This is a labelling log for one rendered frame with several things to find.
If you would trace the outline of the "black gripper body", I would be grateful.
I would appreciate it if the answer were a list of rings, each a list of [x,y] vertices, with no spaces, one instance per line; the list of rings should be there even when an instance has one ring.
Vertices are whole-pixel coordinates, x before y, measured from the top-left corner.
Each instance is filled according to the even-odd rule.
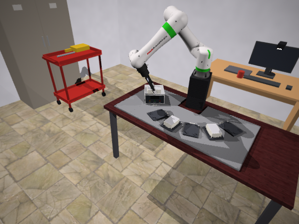
[[[149,79],[149,76],[148,76],[149,71],[148,71],[148,69],[146,69],[144,72],[142,72],[142,73],[140,73],[140,74],[141,74],[142,77],[146,77],[146,79],[147,79],[147,78]]]

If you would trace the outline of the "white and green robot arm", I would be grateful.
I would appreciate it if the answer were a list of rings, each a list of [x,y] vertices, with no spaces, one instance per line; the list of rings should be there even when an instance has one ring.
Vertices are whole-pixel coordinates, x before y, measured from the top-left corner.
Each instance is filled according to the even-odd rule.
[[[140,51],[136,49],[130,51],[128,57],[132,67],[136,68],[139,73],[144,72],[148,68],[145,62],[178,34],[190,53],[197,58],[193,75],[200,79],[208,78],[214,51],[201,43],[188,28],[187,14],[175,6],[169,6],[164,11],[164,19],[166,23]]]

